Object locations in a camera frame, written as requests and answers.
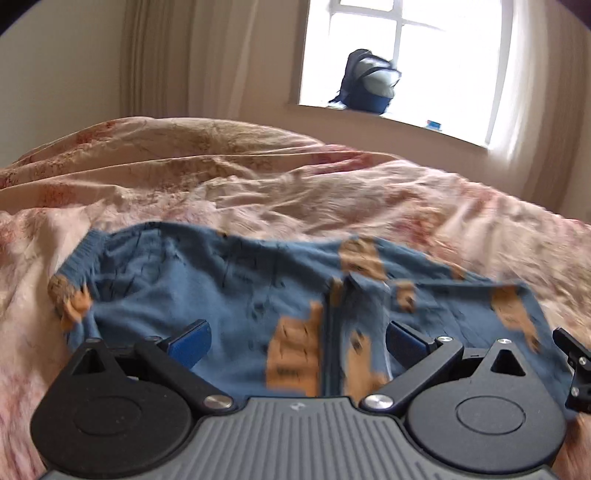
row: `backpack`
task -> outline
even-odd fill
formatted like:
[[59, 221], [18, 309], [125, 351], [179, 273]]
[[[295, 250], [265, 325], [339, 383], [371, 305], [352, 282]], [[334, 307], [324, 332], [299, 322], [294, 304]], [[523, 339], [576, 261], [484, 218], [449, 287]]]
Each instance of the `backpack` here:
[[353, 110], [381, 115], [394, 98], [394, 86], [401, 76], [388, 60], [360, 48], [349, 54], [339, 94], [329, 103], [341, 102]]

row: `blue sweater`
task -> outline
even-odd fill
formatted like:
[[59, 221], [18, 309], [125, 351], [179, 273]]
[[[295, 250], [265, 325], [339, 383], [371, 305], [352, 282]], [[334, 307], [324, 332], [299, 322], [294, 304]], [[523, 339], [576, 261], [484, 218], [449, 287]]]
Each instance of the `blue sweater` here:
[[90, 231], [50, 286], [57, 278], [70, 291], [87, 285], [92, 298], [67, 335], [72, 349], [89, 336], [124, 346], [207, 320], [212, 346], [193, 371], [238, 399], [359, 401], [403, 371], [387, 350], [392, 320], [466, 347], [512, 339], [559, 404], [570, 385], [527, 286], [494, 283], [378, 238], [259, 241], [150, 222]]

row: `wall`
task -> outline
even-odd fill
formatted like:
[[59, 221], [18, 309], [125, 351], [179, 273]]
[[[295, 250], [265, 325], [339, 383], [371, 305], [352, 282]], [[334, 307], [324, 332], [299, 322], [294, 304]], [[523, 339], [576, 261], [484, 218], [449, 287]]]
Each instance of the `wall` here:
[[[591, 31], [587, 31], [591, 65]], [[591, 83], [584, 100], [579, 149], [570, 175], [569, 186], [559, 213], [568, 218], [591, 223]]]
[[0, 37], [0, 167], [119, 116], [123, 0], [42, 0]]
[[482, 147], [360, 112], [290, 105], [301, 2], [259, 0], [240, 120], [273, 125], [326, 143], [385, 151], [486, 182]]

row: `bed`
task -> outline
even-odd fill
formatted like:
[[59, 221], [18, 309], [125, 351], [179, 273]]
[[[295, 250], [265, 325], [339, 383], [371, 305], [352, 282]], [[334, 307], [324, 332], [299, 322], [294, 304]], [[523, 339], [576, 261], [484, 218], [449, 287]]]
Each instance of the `bed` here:
[[[0, 170], [0, 471], [43, 472], [31, 415], [69, 353], [47, 283], [90, 228], [188, 222], [254, 238], [351, 232], [496, 279], [519, 277], [551, 327], [591, 343], [591, 227], [451, 173], [270, 127], [125, 118], [43, 145]], [[579, 416], [554, 464], [591, 478]]]

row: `metal bolt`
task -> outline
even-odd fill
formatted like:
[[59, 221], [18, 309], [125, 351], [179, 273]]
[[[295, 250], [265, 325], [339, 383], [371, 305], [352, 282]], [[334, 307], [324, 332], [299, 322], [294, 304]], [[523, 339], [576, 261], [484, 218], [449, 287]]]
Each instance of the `metal bolt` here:
[[387, 395], [375, 393], [365, 397], [363, 403], [371, 410], [388, 410], [392, 405], [394, 405], [394, 400]]
[[234, 405], [234, 402], [226, 395], [209, 395], [203, 400], [203, 405], [212, 410], [227, 410]]

